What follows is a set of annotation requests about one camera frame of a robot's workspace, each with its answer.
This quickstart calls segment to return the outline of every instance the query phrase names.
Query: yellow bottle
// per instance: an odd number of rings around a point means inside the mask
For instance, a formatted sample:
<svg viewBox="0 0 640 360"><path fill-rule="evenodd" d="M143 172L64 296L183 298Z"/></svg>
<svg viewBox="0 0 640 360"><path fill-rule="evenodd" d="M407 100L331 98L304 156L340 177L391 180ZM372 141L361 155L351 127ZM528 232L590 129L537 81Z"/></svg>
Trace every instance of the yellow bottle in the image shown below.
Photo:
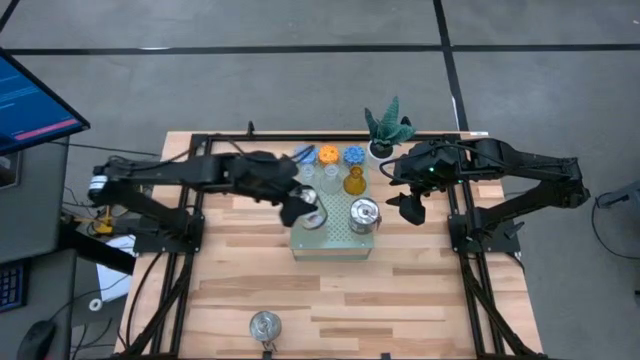
<svg viewBox="0 0 640 360"><path fill-rule="evenodd" d="M344 178L344 191L351 195L360 195L367 189L367 181L362 176L360 166L354 166L349 170L349 176Z"/></svg>

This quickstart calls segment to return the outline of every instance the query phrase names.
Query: wooden table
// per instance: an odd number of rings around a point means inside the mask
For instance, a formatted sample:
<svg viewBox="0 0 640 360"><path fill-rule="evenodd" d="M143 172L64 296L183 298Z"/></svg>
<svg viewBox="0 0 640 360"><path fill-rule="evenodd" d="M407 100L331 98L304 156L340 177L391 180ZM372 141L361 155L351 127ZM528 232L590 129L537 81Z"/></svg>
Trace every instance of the wooden table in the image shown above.
<svg viewBox="0 0 640 360"><path fill-rule="evenodd" d="M163 157L187 149L191 134L168 133ZM246 151L276 154L290 154L298 144L239 143ZM213 151L234 150L216 142ZM423 199L426 222L413 226L397 208L384 204L406 188L388 186L388 179L379 173L371 175L369 186L383 223L375 235L375 249L363 262L296 262L288 246L289 231L279 221L279 207L237 196L206 195L206 230L195 257L180 357L260 358L263 348L249 335L249 320L261 310L272 311L283 321L277 358L379 358L384 352L405 359L475 357L459 259L450 249L446 194ZM503 201L499 181L474 183L472 190L477 206ZM156 187L153 197L175 207L179 192L179 187ZM462 191L457 194L464 208ZM153 257L147 254L137 260L131 295ZM142 290L132 337L157 308L166 257L158 261ZM522 270L503 254L487 254L487 260L498 309L526 345L542 351ZM491 352L483 310L481 317ZM173 318L172 313L167 317L163 350L168 350Z"/></svg>

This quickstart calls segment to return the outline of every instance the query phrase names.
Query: tin can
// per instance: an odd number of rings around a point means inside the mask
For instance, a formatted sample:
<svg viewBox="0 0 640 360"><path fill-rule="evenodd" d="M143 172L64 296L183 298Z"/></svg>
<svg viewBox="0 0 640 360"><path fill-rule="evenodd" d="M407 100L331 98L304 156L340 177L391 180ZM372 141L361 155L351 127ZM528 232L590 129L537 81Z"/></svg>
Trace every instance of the tin can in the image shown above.
<svg viewBox="0 0 640 360"><path fill-rule="evenodd" d="M365 235L382 222L378 204L370 198L359 198L351 204L349 227L356 234Z"/></svg>
<svg viewBox="0 0 640 360"><path fill-rule="evenodd" d="M269 311L260 311L253 315L249 322L251 336L265 344L265 347L275 340L282 331L282 322L278 315Z"/></svg>
<svg viewBox="0 0 640 360"><path fill-rule="evenodd" d="M311 186L303 185L300 187L299 196L304 202L318 207L318 210L300 216L299 219L302 227L307 230L315 230L324 225L327 221L328 214L327 209L325 209L322 201L320 201L318 192Z"/></svg>

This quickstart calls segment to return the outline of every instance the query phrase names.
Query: plant pot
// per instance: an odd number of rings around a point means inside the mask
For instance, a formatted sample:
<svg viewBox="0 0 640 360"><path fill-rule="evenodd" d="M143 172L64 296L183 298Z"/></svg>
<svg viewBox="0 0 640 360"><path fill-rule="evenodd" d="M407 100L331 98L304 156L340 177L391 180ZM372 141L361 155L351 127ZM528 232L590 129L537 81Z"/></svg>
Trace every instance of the plant pot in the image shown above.
<svg viewBox="0 0 640 360"><path fill-rule="evenodd" d="M369 141L369 144L367 145L367 166L372 170L380 171L380 164L393 158L394 148L392 146L390 151L387 150L386 153L379 153L375 149L371 151L372 147L373 141Z"/></svg>

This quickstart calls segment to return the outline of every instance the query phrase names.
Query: orange gear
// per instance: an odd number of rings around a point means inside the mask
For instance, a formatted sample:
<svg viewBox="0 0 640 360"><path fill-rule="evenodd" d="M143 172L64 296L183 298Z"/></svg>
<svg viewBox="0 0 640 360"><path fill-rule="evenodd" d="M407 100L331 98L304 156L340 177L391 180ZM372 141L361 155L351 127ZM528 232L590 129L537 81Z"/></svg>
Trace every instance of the orange gear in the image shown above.
<svg viewBox="0 0 640 360"><path fill-rule="evenodd" d="M322 166L337 164L338 160L340 160L340 151L338 151L337 147L333 145L325 145L320 148L320 152L318 152L318 161Z"/></svg>

